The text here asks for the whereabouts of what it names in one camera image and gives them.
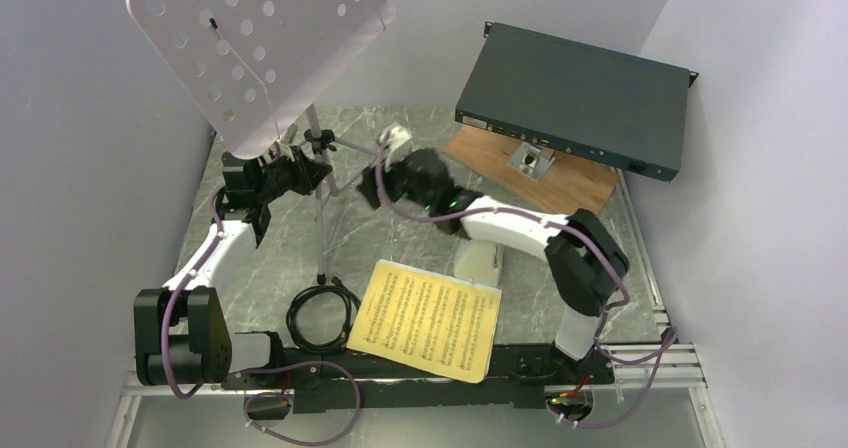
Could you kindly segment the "white perforated music stand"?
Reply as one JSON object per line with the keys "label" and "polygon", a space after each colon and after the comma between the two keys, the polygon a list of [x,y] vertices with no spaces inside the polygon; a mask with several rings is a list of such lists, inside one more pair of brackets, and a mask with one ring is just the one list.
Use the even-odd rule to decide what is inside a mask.
{"label": "white perforated music stand", "polygon": [[236,157],[255,159],[393,21],[388,0],[125,0]]}

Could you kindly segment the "yellow sheet music book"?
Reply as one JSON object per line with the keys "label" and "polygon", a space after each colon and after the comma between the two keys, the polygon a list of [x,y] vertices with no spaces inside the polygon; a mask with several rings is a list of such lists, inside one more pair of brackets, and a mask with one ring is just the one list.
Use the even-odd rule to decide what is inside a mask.
{"label": "yellow sheet music book", "polygon": [[479,384],[489,370],[501,299],[494,287],[380,260],[347,348]]}

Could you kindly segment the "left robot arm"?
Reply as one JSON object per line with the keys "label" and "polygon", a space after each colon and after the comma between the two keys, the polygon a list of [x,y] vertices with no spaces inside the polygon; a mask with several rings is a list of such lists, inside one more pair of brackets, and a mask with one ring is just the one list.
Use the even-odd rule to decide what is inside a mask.
{"label": "left robot arm", "polygon": [[223,184],[208,201],[206,238],[162,287],[141,290],[133,302],[137,378],[181,399],[230,372],[232,340],[218,290],[262,243],[271,203],[287,193],[313,194],[333,171],[297,146],[273,160],[225,152],[221,161]]}

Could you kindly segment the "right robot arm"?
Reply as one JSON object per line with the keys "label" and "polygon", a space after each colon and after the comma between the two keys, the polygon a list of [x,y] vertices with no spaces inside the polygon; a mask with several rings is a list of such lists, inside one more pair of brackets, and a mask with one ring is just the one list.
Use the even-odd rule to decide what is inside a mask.
{"label": "right robot arm", "polygon": [[540,213],[500,202],[457,183],[430,148],[364,168],[357,189],[374,209],[385,206],[448,235],[502,245],[546,262],[564,303],[552,372],[564,383],[588,372],[588,355],[609,300],[631,266],[597,215],[586,209],[570,215]]}

